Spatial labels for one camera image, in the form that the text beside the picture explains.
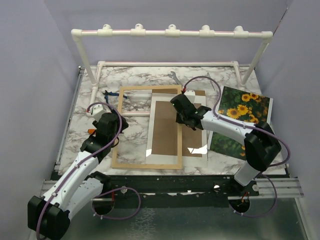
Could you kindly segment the wooden picture frame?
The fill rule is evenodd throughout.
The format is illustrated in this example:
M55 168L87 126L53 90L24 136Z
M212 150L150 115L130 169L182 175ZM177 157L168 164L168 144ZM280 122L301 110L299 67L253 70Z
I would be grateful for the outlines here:
M179 94L182 90L180 85L147 85L147 86L122 86L119 88L119 99L117 110L121 114L123 106L124 91L134 90L169 90L173 89ZM114 169L152 169L152 170L180 170L183 167L182 149L182 125L177 124L177 164L129 164L117 162L118 145L112 149L111 167Z

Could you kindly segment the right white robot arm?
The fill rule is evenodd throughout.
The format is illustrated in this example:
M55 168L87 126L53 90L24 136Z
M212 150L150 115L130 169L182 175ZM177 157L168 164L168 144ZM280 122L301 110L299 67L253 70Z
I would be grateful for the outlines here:
M172 98L170 103L177 112L177 123L194 131L199 129L224 135L245 147L246 163L240 167L229 184L230 191L236 196L247 191L248 184L271 166L282 149L278 138L266 122L254 124L233 121L209 107L196 108L182 93Z

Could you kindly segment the sunflower photo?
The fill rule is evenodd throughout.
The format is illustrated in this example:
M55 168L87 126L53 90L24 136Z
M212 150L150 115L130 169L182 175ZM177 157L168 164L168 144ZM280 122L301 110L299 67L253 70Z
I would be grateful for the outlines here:
M217 112L232 120L248 123L270 123L273 99L238 90L231 87L223 87ZM210 132L208 137L208 149L210 151L237 158L246 159L245 147L237 141L216 132Z

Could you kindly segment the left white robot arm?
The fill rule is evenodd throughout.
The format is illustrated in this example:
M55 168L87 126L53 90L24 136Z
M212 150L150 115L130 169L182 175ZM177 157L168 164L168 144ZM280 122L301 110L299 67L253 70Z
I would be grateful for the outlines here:
M38 240L60 240L73 217L96 195L106 197L111 190L108 182L90 176L109 154L113 143L128 124L117 110L95 120L95 134L82 144L68 170L42 196L33 196L27 204L27 226Z

